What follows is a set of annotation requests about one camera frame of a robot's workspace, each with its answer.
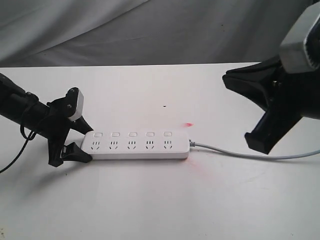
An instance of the robotic arm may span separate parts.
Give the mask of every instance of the robotic arm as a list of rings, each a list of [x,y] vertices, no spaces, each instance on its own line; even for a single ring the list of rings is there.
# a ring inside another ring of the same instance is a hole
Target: robotic arm
[[[20,124],[20,131],[26,140],[36,134],[48,140],[49,165],[58,167],[64,161],[88,163],[92,157],[82,151],[74,142],[65,146],[70,129],[86,134],[93,129],[82,117],[84,96],[76,87],[65,97],[48,102],[39,102],[36,95],[26,92],[0,73],[0,115]],[[26,136],[24,129],[31,130]]]
[[[265,111],[249,148],[269,154],[302,117],[320,120],[320,2],[308,7],[280,45],[279,55],[229,70],[223,81]]]

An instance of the white switch button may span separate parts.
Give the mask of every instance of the white switch button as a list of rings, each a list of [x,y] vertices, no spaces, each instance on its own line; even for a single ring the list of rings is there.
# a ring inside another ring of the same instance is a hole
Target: white switch button
[[[102,132],[95,132],[93,136],[94,136],[95,138],[101,138],[102,135],[103,135]]]
[[[154,132],[147,132],[147,133],[146,133],[146,136],[147,136],[147,137],[154,137],[154,136],[155,136],[155,133],[154,133]]]
[[[170,131],[165,131],[163,134],[165,137],[171,137],[172,136],[172,132]]]
[[[138,134],[136,132],[130,132],[129,137],[136,137]]]
[[[119,137],[120,133],[119,132],[113,132],[111,133],[111,137]]]

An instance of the white tabletop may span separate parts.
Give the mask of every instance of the white tabletop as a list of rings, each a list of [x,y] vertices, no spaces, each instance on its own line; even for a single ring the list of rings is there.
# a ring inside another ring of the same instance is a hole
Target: white tabletop
[[[246,65],[2,68],[0,73],[43,103],[79,87],[83,116],[95,130],[184,128],[193,141],[256,154],[244,134],[263,111],[227,90],[221,78]],[[0,132],[1,169],[24,139],[19,126],[3,117]],[[72,131],[68,142],[82,137]],[[270,155],[318,148],[320,121],[303,119]],[[268,162],[195,149],[185,161],[66,162],[54,168],[47,151],[46,139],[37,136],[0,174],[0,240],[319,239],[319,156]]]

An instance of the gray cable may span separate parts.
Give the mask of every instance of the gray cable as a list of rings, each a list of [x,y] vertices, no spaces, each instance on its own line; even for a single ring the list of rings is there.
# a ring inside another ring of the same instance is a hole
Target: gray cable
[[[205,149],[210,149],[219,153],[222,153],[227,156],[235,157],[235,158],[242,158],[242,159],[255,159],[255,160],[288,160],[288,159],[301,159],[310,156],[314,156],[320,154],[320,149],[317,151],[312,151],[308,153],[298,154],[298,155],[289,155],[289,156],[259,156],[259,155],[249,155],[249,154],[242,154],[236,153],[232,151],[223,150],[214,146],[209,146],[201,143],[197,143],[194,141],[190,141],[190,147],[200,147]]]

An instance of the white power strip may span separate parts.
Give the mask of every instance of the white power strip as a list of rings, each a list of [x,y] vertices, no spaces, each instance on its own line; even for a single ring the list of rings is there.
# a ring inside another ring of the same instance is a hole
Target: white power strip
[[[179,130],[90,131],[81,149],[94,160],[186,159],[190,142]]]

